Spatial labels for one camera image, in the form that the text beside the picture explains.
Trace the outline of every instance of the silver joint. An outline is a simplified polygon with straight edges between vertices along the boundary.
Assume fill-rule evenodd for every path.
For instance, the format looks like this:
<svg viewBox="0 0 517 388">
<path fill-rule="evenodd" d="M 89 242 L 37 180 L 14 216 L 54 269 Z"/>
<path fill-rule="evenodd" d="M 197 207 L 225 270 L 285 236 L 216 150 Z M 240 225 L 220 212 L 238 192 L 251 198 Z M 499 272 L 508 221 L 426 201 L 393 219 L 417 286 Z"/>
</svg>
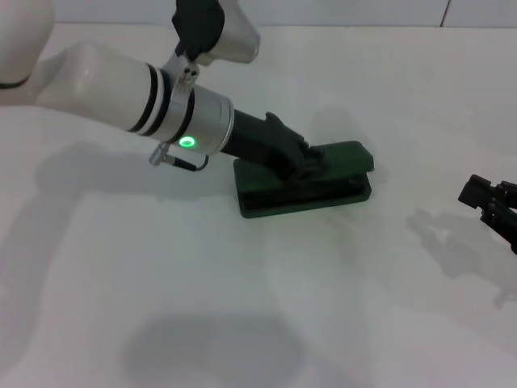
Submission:
<svg viewBox="0 0 517 388">
<path fill-rule="evenodd" d="M 170 144 L 163 142 L 160 143 L 158 147 L 156 147 L 154 152 L 151 154 L 149 158 L 149 163 L 151 163 L 155 167 L 160 166 L 162 163 L 170 164 L 171 166 L 173 166 L 176 158 L 168 154 L 169 148 Z"/>
</svg>

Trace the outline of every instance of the green object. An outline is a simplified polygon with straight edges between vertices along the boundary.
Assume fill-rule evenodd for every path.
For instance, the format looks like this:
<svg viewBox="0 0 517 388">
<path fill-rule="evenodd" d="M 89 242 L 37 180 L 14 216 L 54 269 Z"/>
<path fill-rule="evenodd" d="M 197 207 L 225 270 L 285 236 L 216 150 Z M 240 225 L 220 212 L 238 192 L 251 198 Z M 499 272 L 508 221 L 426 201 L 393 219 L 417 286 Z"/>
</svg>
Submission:
<svg viewBox="0 0 517 388">
<path fill-rule="evenodd" d="M 373 156 L 358 141 L 320 145 L 324 171 L 312 179 L 286 185 L 266 167 L 238 159 L 233 164 L 241 214 L 269 217 L 365 202 L 372 194 L 366 175 Z"/>
<path fill-rule="evenodd" d="M 179 140 L 179 145 L 183 148 L 192 148 L 195 146 L 195 138 L 192 136 L 185 136 Z"/>
</svg>

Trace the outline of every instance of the white surface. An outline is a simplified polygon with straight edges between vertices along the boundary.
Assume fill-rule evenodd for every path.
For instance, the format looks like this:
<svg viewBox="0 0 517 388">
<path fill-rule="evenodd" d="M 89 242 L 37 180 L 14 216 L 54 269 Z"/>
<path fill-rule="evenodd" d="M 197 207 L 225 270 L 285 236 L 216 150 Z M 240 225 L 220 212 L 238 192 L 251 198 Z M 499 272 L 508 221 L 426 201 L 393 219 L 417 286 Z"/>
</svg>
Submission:
<svg viewBox="0 0 517 388">
<path fill-rule="evenodd" d="M 517 27 L 515 0 L 452 0 L 446 27 Z"/>
<path fill-rule="evenodd" d="M 170 25 L 175 0 L 54 0 L 61 22 Z M 241 0 L 259 24 L 439 26 L 447 0 Z"/>
<path fill-rule="evenodd" d="M 375 153 L 365 204 L 241 219 L 231 160 L 38 108 L 0 123 L 1 388 L 513 388 L 517 259 L 457 202 L 517 181 L 517 32 L 261 30 L 201 83 Z M 164 27 L 58 26 L 155 65 Z"/>
</svg>

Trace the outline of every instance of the black stripe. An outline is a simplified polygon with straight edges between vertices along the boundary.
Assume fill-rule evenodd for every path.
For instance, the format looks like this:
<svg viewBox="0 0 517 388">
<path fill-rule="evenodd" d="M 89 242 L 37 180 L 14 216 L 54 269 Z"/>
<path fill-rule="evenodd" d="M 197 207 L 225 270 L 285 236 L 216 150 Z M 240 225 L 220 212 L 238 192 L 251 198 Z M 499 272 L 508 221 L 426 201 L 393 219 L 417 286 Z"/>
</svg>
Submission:
<svg viewBox="0 0 517 388">
<path fill-rule="evenodd" d="M 151 90 L 149 92 L 149 99 L 147 100 L 147 105 L 145 105 L 142 116 L 135 124 L 135 126 L 129 129 L 128 132 L 135 133 L 144 128 L 145 123 L 147 123 L 147 120 L 153 112 L 154 104 L 156 103 L 156 97 L 158 95 L 158 74 L 156 69 L 154 69 L 154 67 L 152 67 L 149 63 L 147 66 L 149 67 L 149 72 L 151 73 Z"/>
<path fill-rule="evenodd" d="M 158 116 L 156 116 L 156 120 L 153 122 L 153 125 L 151 125 L 151 128 L 146 133 L 143 133 L 141 136 L 153 136 L 156 131 L 158 131 L 158 128 L 163 123 L 163 119 L 165 119 L 165 115 L 167 114 L 167 111 L 169 110 L 169 104 L 170 104 L 170 95 L 172 94 L 172 86 L 170 84 L 170 77 L 169 74 L 164 70 L 160 69 L 160 73 L 162 73 L 163 76 L 163 101 L 162 106 L 160 107 L 160 111 L 158 112 Z"/>
<path fill-rule="evenodd" d="M 192 114 L 194 113 L 194 106 L 195 106 L 195 93 L 194 93 L 194 90 L 192 89 L 191 95 L 188 97 L 187 112 L 185 113 L 183 122 L 181 123 L 181 126 L 178 129 L 178 132 L 168 141 L 168 143 L 170 143 L 170 144 L 175 143 L 183 137 L 183 135 L 187 131 L 188 126 L 191 123 Z"/>
<path fill-rule="evenodd" d="M 21 80 L 20 82 L 16 82 L 16 83 L 0 83 L 0 89 L 16 89 L 17 87 L 20 87 L 22 86 L 25 82 L 27 82 L 27 80 L 29 79 L 29 77 Z"/>
</svg>

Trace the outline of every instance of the black cable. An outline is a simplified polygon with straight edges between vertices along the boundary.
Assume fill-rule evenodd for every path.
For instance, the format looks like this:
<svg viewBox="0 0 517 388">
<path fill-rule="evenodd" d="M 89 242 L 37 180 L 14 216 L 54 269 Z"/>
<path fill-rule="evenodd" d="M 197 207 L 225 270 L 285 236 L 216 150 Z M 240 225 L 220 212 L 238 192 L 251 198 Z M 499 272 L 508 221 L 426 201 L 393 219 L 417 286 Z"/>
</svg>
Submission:
<svg viewBox="0 0 517 388">
<path fill-rule="evenodd" d="M 206 166 L 208 165 L 209 161 L 210 161 L 210 157 L 208 155 L 206 155 L 204 158 L 204 163 L 201 166 L 197 167 L 195 172 L 204 170 L 206 168 Z"/>
<path fill-rule="evenodd" d="M 186 160 L 183 160 L 181 158 L 176 158 L 175 156 L 167 155 L 168 163 L 171 166 L 181 168 L 183 170 L 191 171 L 191 172 L 198 172 L 202 171 L 206 168 L 208 165 L 208 161 L 210 160 L 210 157 L 207 155 L 204 158 L 204 163 L 201 166 L 196 166 L 195 164 L 192 164 L 190 162 L 187 162 Z"/>
</svg>

